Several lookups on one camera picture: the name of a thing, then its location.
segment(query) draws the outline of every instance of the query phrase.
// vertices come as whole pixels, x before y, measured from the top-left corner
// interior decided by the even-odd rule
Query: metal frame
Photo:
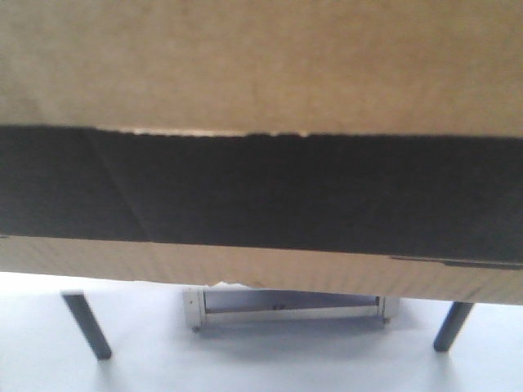
[[[439,353],[446,353],[450,350],[473,306],[474,304],[468,302],[454,302],[452,304],[434,340],[434,350]]]
[[[236,290],[236,292],[251,292],[254,289]],[[99,359],[110,359],[112,351],[105,339],[100,325],[87,303],[82,292],[62,292],[62,297],[74,316],[84,337]],[[325,306],[299,309],[285,309],[275,305],[271,310],[232,310],[212,311],[206,306],[206,290],[203,287],[192,287],[183,291],[183,304],[186,323],[197,332],[204,325],[217,323],[242,323],[269,320],[304,320],[304,319],[341,319],[349,317],[381,316],[387,323],[395,316],[400,303],[399,298],[377,296],[375,305]],[[454,343],[463,324],[467,320],[474,304],[454,302],[441,325],[434,340],[434,350],[446,353]]]
[[[390,320],[398,310],[399,298],[394,297],[374,297],[372,305],[336,305],[324,307],[302,307],[285,309],[284,305],[277,304],[269,309],[250,310],[211,310],[208,308],[206,295],[220,293],[252,293],[253,291],[277,292],[261,289],[205,289],[203,287],[191,287],[183,291],[184,311],[186,315],[186,324],[193,331],[198,332],[206,325],[220,323],[245,323],[257,321],[274,321],[274,320],[306,320],[306,319],[344,319],[351,317],[368,317],[382,316],[384,322]],[[289,291],[280,291],[281,293],[290,293]]]
[[[98,359],[111,358],[109,343],[82,292],[62,292],[62,297]]]

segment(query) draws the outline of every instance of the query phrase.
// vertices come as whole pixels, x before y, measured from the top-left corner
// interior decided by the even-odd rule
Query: white floor
[[[82,288],[112,346],[97,362],[59,296]],[[194,334],[182,286],[0,274],[0,391],[523,391],[523,307],[478,305],[450,354],[448,302],[375,318],[258,323]]]

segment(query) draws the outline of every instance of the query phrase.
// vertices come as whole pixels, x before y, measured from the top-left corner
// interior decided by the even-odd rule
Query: brown cardboard surface
[[[523,136],[519,0],[0,2],[0,122]]]
[[[0,270],[523,305],[521,269],[336,252],[12,236]]]

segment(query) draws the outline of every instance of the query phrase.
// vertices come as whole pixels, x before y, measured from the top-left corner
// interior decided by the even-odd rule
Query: white metal object
[[[192,287],[183,291],[183,303],[187,326],[197,332],[210,324],[272,320],[381,316],[387,322],[397,313],[399,298]]]

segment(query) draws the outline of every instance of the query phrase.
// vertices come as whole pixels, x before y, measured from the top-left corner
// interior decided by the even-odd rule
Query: cardboard
[[[523,302],[523,140],[0,127],[0,149],[0,270]]]
[[[2,123],[522,136],[521,1],[0,2]]]
[[[522,22],[516,0],[0,2],[0,270],[523,304]],[[307,138],[216,138],[260,133]],[[216,139],[173,171],[180,135]]]

